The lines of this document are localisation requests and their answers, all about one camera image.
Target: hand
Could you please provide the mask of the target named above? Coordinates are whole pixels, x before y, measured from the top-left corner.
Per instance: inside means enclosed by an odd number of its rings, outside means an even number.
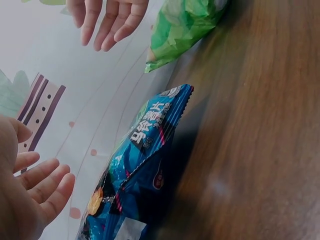
[[[0,115],[0,236],[4,240],[38,239],[66,206],[74,188],[75,176],[57,159],[14,177],[40,158],[36,152],[17,155],[18,143],[31,134],[21,122]]]
[[[132,34],[147,11],[149,0],[107,0],[106,13],[94,41],[96,51],[109,51],[117,42]],[[75,25],[82,27],[81,40],[86,46],[95,29],[103,0],[67,0]]]

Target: green snack bag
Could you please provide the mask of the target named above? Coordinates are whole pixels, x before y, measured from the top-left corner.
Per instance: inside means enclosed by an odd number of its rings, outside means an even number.
[[[152,28],[145,72],[180,57],[216,27],[229,0],[165,0]]]

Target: wooden surface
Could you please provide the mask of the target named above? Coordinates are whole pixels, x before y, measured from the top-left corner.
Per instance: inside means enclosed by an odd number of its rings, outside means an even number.
[[[172,158],[188,162],[150,239],[320,239],[320,1],[234,0],[183,83]]]

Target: plastic packaging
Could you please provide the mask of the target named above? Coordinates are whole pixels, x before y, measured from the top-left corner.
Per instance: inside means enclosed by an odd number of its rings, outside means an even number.
[[[78,240],[140,240],[156,218],[178,122],[193,87],[147,101],[116,147],[84,213]]]
[[[180,57],[216,27],[229,0],[165,0],[152,28],[145,72]]]

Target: finger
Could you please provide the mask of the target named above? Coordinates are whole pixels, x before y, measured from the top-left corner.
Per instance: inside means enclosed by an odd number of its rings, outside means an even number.
[[[144,18],[148,8],[148,3],[133,4],[131,6],[131,14],[125,21],[124,25],[115,33],[114,41],[119,42],[122,39],[131,35],[139,26]]]
[[[31,137],[32,131],[29,128],[27,128],[27,126],[24,125],[22,122],[12,117],[8,117],[8,120],[10,121],[16,132],[16,136],[18,138],[19,143],[27,141]]]
[[[66,0],[66,7],[73,17],[75,26],[80,28],[86,16],[85,0]]]
[[[59,161],[56,158],[53,158],[40,163],[16,178],[26,190],[29,190],[48,177],[59,164]]]
[[[85,5],[85,18],[82,25],[82,45],[88,45],[101,12],[102,0],[88,0]]]
[[[57,189],[63,177],[70,173],[68,165],[60,165],[48,177],[28,191],[30,197],[38,204],[44,203]]]
[[[66,174],[49,199],[41,203],[46,225],[50,224],[66,206],[74,189],[75,180],[75,175]]]
[[[99,31],[96,34],[96,37],[94,40],[94,44],[93,44],[94,50],[96,51],[101,50],[102,43],[107,37],[108,33],[110,32],[111,27],[117,18],[118,12],[119,12],[119,3],[114,0],[108,0],[106,2],[105,15],[103,17]]]
[[[40,159],[39,153],[35,151],[22,152],[16,156],[15,166],[13,173],[30,167],[32,164],[36,163]]]
[[[118,16],[116,17],[110,32],[106,36],[105,40],[102,43],[101,48],[104,51],[109,51],[115,44],[116,41],[114,39],[115,33],[125,24],[127,18],[129,17],[131,12],[131,4],[130,3],[120,3]]]

